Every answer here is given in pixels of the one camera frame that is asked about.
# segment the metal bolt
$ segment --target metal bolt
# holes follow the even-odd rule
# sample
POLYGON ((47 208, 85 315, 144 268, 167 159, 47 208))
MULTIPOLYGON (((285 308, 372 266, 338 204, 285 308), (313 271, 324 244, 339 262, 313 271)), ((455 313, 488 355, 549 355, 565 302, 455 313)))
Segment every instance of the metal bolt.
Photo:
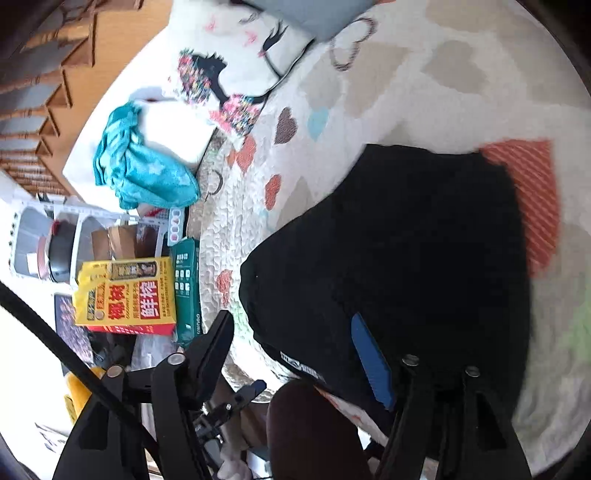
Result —
POLYGON ((468 377, 478 378, 480 376, 480 370, 478 370, 478 367, 471 365, 466 367, 466 375, 468 375, 468 377))
POLYGON ((184 362, 185 356, 182 353, 173 353, 168 357, 168 363, 171 365, 180 365, 184 362))
POLYGON ((123 373, 123 367, 121 365, 113 365, 107 370, 107 377, 115 378, 123 373))
POLYGON ((409 367, 416 367, 418 365, 418 357, 416 355, 404 355, 402 363, 409 367))

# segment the bed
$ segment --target bed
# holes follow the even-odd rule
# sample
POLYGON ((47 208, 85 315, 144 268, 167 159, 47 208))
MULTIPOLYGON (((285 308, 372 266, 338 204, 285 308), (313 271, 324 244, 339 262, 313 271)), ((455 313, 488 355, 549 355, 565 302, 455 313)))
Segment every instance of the bed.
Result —
MULTIPOLYGON (((513 159, 531 222, 533 333, 513 424, 533 474, 560 460, 591 418, 590 131, 580 77, 514 0, 379 2, 300 60, 240 151, 215 136, 202 162, 188 234, 200 238, 205 325, 219 309, 235 318, 225 377, 262 378, 268 400, 291 376, 253 339, 240 265, 329 194, 365 144, 481 148, 513 159)), ((362 411, 331 401, 385 443, 362 411)))

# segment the blue towel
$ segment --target blue towel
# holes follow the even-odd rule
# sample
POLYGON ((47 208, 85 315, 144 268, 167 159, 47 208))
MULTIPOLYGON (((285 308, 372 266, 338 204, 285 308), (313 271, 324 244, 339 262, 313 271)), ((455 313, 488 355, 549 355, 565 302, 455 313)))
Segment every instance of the blue towel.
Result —
POLYGON ((144 145, 137 130, 139 105, 128 102, 109 115, 93 159, 95 183, 108 185, 129 210, 140 203, 186 207, 199 198, 199 185, 185 165, 144 145))

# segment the grey pillow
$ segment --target grey pillow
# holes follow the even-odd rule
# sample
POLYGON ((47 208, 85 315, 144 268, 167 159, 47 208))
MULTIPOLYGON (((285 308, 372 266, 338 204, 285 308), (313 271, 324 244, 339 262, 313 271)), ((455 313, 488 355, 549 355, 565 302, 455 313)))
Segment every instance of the grey pillow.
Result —
POLYGON ((278 18, 326 41, 334 37, 374 0, 248 0, 278 18))

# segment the green box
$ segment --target green box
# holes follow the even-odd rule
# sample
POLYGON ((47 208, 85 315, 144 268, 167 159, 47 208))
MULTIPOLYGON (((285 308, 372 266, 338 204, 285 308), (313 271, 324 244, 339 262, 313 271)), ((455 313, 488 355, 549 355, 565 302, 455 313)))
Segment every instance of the green box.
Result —
POLYGON ((186 238, 171 247, 174 270, 174 300, 177 309, 177 343, 187 347, 201 335, 199 302, 199 241, 186 238))

